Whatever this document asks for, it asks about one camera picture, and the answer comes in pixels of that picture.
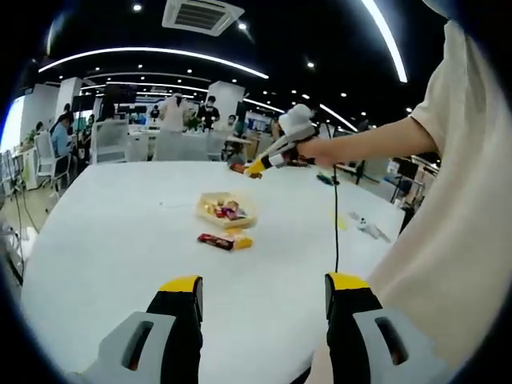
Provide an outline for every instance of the cable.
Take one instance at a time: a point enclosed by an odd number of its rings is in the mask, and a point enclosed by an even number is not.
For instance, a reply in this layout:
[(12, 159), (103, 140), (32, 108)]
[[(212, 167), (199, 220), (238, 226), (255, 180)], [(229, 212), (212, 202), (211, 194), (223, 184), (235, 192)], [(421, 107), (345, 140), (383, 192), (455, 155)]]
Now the cable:
[[(12, 171), (10, 169), (9, 159), (7, 159), (7, 164), (2, 164), (2, 165), (7, 167), (8, 171), (9, 171), (9, 176), (10, 176), (10, 184), (13, 185), (14, 178), (13, 178)], [(22, 246), (22, 212), (19, 209), (18, 195), (16, 194), (15, 188), (13, 188), (13, 194), (14, 194), (14, 199), (16, 200), (16, 208), (18, 209), (19, 234), (16, 234), (15, 236), (19, 236), (18, 243), (19, 243), (19, 253), (20, 253), (20, 256), (22, 259), (22, 280), (23, 280), (23, 275), (25, 274), (25, 259), (23, 257), (23, 246)]]
[(39, 229), (34, 224), (34, 220), (32, 219), (32, 216), (30, 215), (29, 208), (26, 206), (26, 199), (25, 199), (25, 189), (22, 188), (22, 196), (23, 196), (23, 205), (25, 206), (25, 212), (26, 215), (29, 217), (30, 222), (32, 223), (32, 227), (35, 229), (35, 231), (39, 234)]
[[(327, 133), (329, 135), (329, 140), (332, 140), (332, 134), (330, 134), (329, 126), (325, 124), (327, 128)], [(334, 272), (338, 272), (338, 264), (339, 264), (339, 240), (338, 240), (338, 176), (336, 174), (336, 164), (333, 164), (334, 171), (334, 236), (336, 241), (336, 267)]]

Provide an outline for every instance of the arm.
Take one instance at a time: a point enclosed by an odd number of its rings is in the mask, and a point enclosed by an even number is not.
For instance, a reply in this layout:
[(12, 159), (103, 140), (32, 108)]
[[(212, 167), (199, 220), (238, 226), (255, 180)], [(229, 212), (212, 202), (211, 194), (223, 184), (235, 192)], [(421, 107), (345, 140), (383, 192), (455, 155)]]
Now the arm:
[(391, 158), (438, 151), (429, 133), (411, 117), (376, 130), (332, 140), (316, 139), (298, 145), (298, 152), (321, 166), (367, 158)]

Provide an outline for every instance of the desk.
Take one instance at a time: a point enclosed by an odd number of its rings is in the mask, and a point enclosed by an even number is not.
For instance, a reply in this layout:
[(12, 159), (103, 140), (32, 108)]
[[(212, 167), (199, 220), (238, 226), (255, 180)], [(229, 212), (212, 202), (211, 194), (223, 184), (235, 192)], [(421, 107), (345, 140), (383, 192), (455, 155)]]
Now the desk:
[(249, 140), (245, 140), (244, 138), (237, 138), (236, 136), (233, 136), (232, 134), (230, 134), (227, 139), (226, 139), (227, 142), (238, 142), (240, 144), (252, 144), (251, 141)]
[[(200, 383), (283, 384), (326, 337), (324, 274), (334, 269), (334, 192), (315, 168), (253, 180), (219, 162), (90, 166), (62, 196), (26, 269), (22, 308), (58, 366), (83, 371), (98, 344), (177, 276), (204, 278)], [(201, 192), (244, 191), (258, 207), (254, 245), (228, 253), (198, 243)], [(339, 209), (394, 241), (403, 212), (340, 180)], [(367, 278), (391, 247), (350, 225), (340, 271)]]

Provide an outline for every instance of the person in black shirt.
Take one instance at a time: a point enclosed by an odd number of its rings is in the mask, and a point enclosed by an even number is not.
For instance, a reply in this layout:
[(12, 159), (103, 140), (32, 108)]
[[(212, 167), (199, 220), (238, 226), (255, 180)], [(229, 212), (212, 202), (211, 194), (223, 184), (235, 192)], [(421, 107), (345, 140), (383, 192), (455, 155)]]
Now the person in black shirt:
[(67, 103), (64, 105), (64, 113), (61, 114), (58, 119), (60, 120), (65, 116), (70, 121), (70, 127), (67, 130), (67, 134), (72, 135), (73, 134), (73, 122), (74, 122), (74, 116), (73, 112), (71, 112), (71, 104)]
[(214, 107), (216, 101), (217, 99), (215, 98), (215, 96), (209, 96), (208, 99), (206, 100), (206, 105), (199, 107), (198, 118), (202, 120), (203, 132), (206, 129), (211, 130), (214, 122), (217, 122), (221, 118), (218, 109)]
[(150, 117), (153, 119), (153, 122), (156, 121), (158, 116), (160, 116), (160, 110), (158, 109), (158, 106), (154, 106), (150, 112)]

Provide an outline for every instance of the person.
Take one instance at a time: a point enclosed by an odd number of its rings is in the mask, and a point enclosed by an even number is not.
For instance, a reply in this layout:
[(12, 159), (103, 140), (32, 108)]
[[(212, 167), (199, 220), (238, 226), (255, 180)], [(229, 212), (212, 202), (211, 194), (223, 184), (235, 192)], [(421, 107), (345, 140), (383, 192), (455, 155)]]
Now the person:
[(104, 122), (109, 118), (114, 118), (115, 116), (115, 104), (111, 100), (104, 100), (102, 105), (102, 112), (98, 119), (98, 122)]
[(219, 130), (223, 132), (233, 132), (235, 128), (235, 123), (237, 121), (237, 117), (234, 114), (230, 114), (227, 118), (227, 122), (220, 125)]
[(38, 134), (39, 132), (41, 132), (42, 130), (44, 130), (44, 124), (42, 122), (38, 122), (36, 125), (35, 125), (35, 133)]
[(160, 131), (183, 132), (183, 120), (188, 113), (188, 104), (181, 94), (174, 94), (162, 104), (160, 119), (163, 121)]
[(270, 131), (272, 132), (272, 139), (276, 141), (281, 136), (284, 136), (284, 131), (282, 130), (281, 126), (279, 125), (278, 116), (275, 116), (270, 121)]
[(70, 156), (68, 156), (68, 154), (71, 152), (71, 146), (67, 134), (70, 125), (69, 116), (62, 114), (58, 118), (57, 124), (52, 128), (50, 132), (55, 157), (59, 158), (57, 164), (55, 165), (56, 175), (66, 172), (70, 161)]
[(160, 116), (160, 110), (158, 109), (158, 105), (156, 105), (151, 110), (150, 117), (153, 119), (153, 122), (156, 122), (158, 116)]
[(71, 112), (71, 104), (67, 103), (64, 105), (64, 114), (63, 115), (65, 115), (67, 117), (67, 119), (69, 120), (70, 128), (68, 128), (68, 130), (71, 130), (73, 123), (74, 123), (73, 112)]
[(95, 119), (96, 119), (96, 117), (94, 116), (94, 114), (90, 114), (89, 118), (87, 119), (87, 128), (88, 129), (92, 129)]
[(206, 100), (206, 104), (204, 106), (200, 106), (198, 110), (198, 119), (202, 120), (203, 128), (202, 131), (211, 130), (214, 122), (218, 122), (221, 118), (218, 109), (214, 106), (217, 101), (216, 97), (211, 95), (208, 96)]
[[(510, 287), (512, 115), (475, 41), (454, 21), (445, 25), (445, 36), (444, 58), (409, 117), (304, 142), (298, 152), (329, 167), (440, 153), (442, 165), (422, 207), (368, 283), (384, 307), (403, 312), (456, 370), (480, 347)], [(332, 382), (328, 353), (324, 344), (315, 354), (310, 382)]]
[(162, 126), (154, 148), (153, 161), (168, 158), (170, 148), (176, 142), (176, 135), (185, 129), (183, 121), (187, 113), (188, 105), (181, 94), (174, 94), (161, 105), (160, 119), (162, 120)]

